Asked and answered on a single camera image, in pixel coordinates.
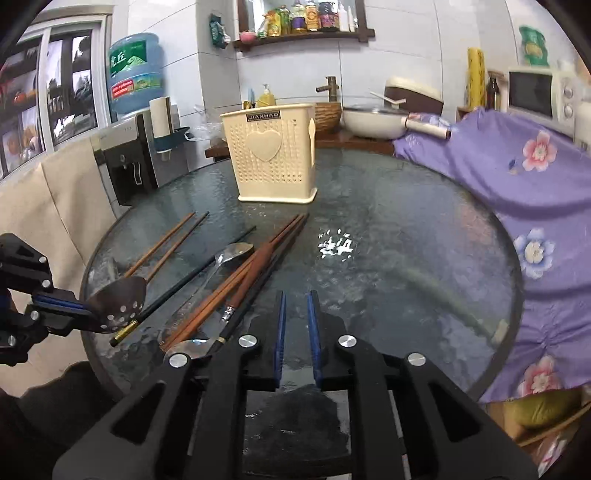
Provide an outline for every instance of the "microwave door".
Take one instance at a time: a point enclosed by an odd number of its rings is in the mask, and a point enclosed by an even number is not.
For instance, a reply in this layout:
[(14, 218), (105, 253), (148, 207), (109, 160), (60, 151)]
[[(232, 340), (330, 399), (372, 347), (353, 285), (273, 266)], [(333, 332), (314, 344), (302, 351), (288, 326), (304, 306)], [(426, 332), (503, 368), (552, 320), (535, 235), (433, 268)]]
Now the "microwave door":
[(553, 119), (552, 75), (510, 72), (509, 105)]

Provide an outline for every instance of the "white wok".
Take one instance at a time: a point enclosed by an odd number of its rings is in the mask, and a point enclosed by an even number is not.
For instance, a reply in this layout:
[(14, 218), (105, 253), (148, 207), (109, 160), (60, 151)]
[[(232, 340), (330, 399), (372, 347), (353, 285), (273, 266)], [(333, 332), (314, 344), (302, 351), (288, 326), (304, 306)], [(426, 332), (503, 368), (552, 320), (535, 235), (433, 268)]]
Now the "white wok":
[(408, 112), (394, 109), (363, 106), (344, 107), (343, 122), (346, 129), (354, 135), (377, 140), (394, 140), (403, 136), (407, 130), (443, 139), (450, 138), (452, 134), (447, 128), (410, 120)]

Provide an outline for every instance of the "pink bowl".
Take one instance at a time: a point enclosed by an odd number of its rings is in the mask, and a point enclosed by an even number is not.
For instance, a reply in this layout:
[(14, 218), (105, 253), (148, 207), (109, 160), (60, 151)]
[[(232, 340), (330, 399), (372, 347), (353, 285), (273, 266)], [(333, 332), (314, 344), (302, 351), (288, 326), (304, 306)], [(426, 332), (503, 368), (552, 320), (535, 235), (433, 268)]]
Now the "pink bowl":
[(240, 32), (240, 41), (246, 45), (254, 43), (256, 40), (256, 33), (254, 32)]

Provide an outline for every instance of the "purple floral cloth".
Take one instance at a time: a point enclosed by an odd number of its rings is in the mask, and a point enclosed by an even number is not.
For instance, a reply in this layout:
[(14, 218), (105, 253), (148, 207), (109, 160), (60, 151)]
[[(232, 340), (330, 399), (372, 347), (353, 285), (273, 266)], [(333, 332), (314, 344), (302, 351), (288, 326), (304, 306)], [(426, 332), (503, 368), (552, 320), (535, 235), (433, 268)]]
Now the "purple floral cloth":
[(591, 158), (535, 122), (481, 109), (454, 125), (447, 142), (412, 133), (394, 145), (397, 156), (481, 198), (514, 240), (521, 327), (481, 400), (591, 382)]

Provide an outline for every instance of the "paper towel roll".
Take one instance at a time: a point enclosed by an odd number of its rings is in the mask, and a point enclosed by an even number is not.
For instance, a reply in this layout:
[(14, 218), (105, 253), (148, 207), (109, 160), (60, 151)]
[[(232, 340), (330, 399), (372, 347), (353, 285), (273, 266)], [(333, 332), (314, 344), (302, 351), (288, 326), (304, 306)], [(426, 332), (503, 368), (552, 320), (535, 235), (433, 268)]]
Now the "paper towel roll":
[(173, 120), (170, 115), (170, 97), (150, 100), (150, 116), (154, 138), (166, 137), (174, 132)]

